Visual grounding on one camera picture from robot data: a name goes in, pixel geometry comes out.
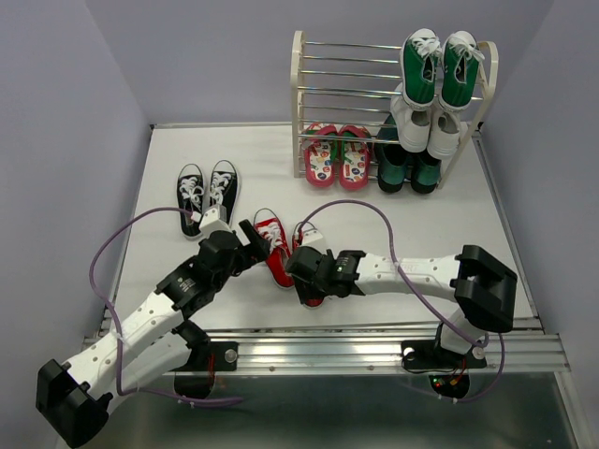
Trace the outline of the red sneaker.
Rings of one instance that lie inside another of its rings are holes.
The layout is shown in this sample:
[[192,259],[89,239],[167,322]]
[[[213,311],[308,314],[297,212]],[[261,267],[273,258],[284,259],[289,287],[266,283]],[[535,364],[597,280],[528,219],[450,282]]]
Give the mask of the red sneaker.
[[285,271],[291,251],[281,220],[271,209],[262,208],[255,213],[253,226],[259,236],[270,245],[270,255],[266,259],[266,265],[272,278],[280,287],[292,288],[294,280]]
[[[303,231],[308,231],[310,229],[317,229],[312,223],[307,222],[306,224],[302,224],[298,222],[292,233],[292,254],[294,254],[297,249],[301,246],[300,239],[302,237]],[[315,297],[310,287],[301,281],[294,281],[295,290],[299,297],[300,304],[307,309],[315,309],[322,305],[324,299],[322,297]]]

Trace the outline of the pink patterned sandal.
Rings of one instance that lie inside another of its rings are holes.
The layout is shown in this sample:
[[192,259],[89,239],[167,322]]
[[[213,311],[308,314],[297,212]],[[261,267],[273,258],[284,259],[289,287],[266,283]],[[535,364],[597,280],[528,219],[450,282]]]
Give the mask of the pink patterned sandal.
[[340,184],[348,191],[366,186],[371,162],[370,132],[364,127],[345,125],[340,136],[348,138],[341,145]]
[[308,135],[302,142],[306,180],[315,187],[329,187],[334,182],[338,146],[327,137],[337,137],[337,129],[333,124],[311,123],[304,133]]

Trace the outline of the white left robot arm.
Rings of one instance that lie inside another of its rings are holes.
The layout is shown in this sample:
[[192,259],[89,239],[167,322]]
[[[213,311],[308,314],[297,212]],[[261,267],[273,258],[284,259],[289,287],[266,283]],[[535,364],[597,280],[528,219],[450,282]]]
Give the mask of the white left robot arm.
[[207,236],[191,256],[161,281],[112,332],[60,363],[37,373],[36,407],[70,448],[93,439],[111,411],[131,393],[185,365],[201,367],[209,338],[191,317],[209,305],[231,277],[265,261],[270,245],[243,220],[248,241],[220,219],[204,218]]

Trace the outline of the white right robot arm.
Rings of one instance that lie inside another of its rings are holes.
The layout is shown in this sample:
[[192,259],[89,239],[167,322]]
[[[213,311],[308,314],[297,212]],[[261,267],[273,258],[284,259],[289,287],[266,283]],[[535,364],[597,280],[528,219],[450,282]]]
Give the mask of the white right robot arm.
[[438,316],[435,338],[416,350],[416,358],[427,362],[423,369],[443,369],[464,358],[488,333],[513,329],[518,275],[476,245],[465,245],[457,255],[397,262],[363,251],[334,256],[302,245],[285,270],[305,305],[325,297],[409,293],[456,303],[450,317]]

